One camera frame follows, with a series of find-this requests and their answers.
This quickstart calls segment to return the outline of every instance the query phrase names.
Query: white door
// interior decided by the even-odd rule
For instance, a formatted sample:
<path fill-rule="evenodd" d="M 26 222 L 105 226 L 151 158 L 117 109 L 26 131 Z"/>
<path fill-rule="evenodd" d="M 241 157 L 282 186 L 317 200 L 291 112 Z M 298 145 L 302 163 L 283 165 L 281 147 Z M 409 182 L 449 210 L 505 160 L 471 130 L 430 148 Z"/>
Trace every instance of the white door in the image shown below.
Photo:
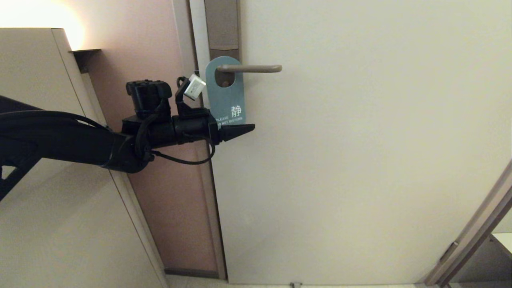
<path fill-rule="evenodd" d="M 283 71 L 244 75 L 256 130 L 213 159 L 229 281 L 421 282 L 510 159 L 510 1 L 239 13 L 242 63 Z"/>

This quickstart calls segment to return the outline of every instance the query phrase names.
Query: do not disturb sign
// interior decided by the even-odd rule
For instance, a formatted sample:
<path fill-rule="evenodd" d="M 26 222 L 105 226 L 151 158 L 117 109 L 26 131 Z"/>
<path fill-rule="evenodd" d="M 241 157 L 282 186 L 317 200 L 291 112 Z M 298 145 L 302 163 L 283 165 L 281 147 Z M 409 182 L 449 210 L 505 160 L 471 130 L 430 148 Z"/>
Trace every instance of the do not disturb sign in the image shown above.
<path fill-rule="evenodd" d="M 240 65 L 235 58 L 221 56 L 206 66 L 206 87 L 210 111 L 221 125 L 245 124 L 244 77 L 234 74 L 234 83 L 229 87 L 220 87 L 215 81 L 215 70 L 220 65 Z"/>

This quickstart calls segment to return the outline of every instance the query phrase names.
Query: chinese character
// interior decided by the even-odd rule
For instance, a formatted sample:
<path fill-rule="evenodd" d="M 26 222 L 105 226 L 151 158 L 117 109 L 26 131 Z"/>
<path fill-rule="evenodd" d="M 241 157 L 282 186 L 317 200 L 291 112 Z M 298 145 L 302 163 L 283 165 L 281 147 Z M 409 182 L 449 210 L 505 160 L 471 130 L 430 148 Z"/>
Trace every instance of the chinese character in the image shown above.
<path fill-rule="evenodd" d="M 242 108 L 240 107 L 240 105 L 231 107 L 231 116 L 232 117 L 240 116 L 241 112 L 242 112 Z"/>

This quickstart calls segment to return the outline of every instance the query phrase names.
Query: black cable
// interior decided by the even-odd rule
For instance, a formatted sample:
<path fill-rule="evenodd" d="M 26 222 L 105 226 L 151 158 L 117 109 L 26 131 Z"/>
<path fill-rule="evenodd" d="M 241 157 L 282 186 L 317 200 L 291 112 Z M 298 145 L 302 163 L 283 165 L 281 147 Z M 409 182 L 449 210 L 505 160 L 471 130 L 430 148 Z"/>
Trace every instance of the black cable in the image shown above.
<path fill-rule="evenodd" d="M 181 77 L 178 77 L 178 79 L 176 79 L 176 86 L 178 86 L 178 89 L 181 87 L 183 82 L 185 82 L 186 80 L 187 80 L 187 77 L 185 77 L 185 76 L 181 76 Z"/>
<path fill-rule="evenodd" d="M 147 134 L 147 128 L 149 125 L 158 118 L 158 112 L 160 112 L 160 109 L 162 109 L 164 106 L 165 101 L 166 99 L 162 99 L 160 104 L 158 104 L 158 106 L 155 108 L 154 112 L 148 118 L 144 119 L 144 121 L 142 121 L 140 124 L 139 130 L 137 131 L 137 136 L 135 137 L 135 154 L 140 158 L 144 157 L 144 151 L 142 150 L 143 147 L 141 146 L 142 137 Z"/>
<path fill-rule="evenodd" d="M 215 145 L 214 145 L 214 143 L 209 138 L 203 137 L 203 136 L 200 136 L 200 135 L 188 135 L 188 134 L 185 134 L 185 133 L 183 133 L 183 135 L 185 135 L 187 137 L 195 137 L 195 138 L 206 140 L 206 142 L 208 142 L 208 144 L 211 146 L 211 153 L 208 156 L 208 158 L 206 158 L 204 160 L 201 160 L 201 161 L 187 161 L 187 160 L 183 160 L 183 159 L 174 158 L 174 157 L 169 156 L 169 155 L 165 155 L 165 154 L 163 154 L 163 153 L 161 153 L 159 151 L 156 151 L 156 150 L 151 150 L 151 153 L 153 155 L 155 155 L 155 156 L 159 156 L 159 157 L 165 158 L 167 160 L 171 160 L 171 161 L 174 161 L 174 162 L 178 162 L 178 163 L 181 163 L 181 164 L 187 164 L 187 165 L 199 165 L 199 164 L 203 164 L 203 163 L 206 163 L 206 162 L 210 161 L 210 159 L 215 154 Z"/>
<path fill-rule="evenodd" d="M 55 117 L 55 118 L 68 118 L 73 120 L 79 120 L 85 122 L 89 125 L 92 125 L 97 128 L 108 130 L 108 128 L 102 126 L 101 124 L 90 120 L 89 118 L 83 117 L 81 115 L 68 113 L 68 112 L 60 112 L 60 111 L 46 111 L 46 110 L 30 110 L 30 111 L 15 111 L 15 112 L 7 112 L 0 114 L 0 121 L 11 120 L 11 119 L 21 119 L 21 118 L 33 118 L 33 117 Z"/>

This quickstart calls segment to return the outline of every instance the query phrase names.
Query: lever handle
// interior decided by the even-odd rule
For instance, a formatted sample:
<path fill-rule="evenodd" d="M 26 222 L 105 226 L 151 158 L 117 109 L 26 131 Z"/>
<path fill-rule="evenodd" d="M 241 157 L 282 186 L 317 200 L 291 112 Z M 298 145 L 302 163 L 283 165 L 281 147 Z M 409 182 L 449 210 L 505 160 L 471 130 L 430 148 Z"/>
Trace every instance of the lever handle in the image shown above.
<path fill-rule="evenodd" d="M 277 73 L 281 72 L 281 65 L 220 65 L 217 70 L 227 73 Z"/>

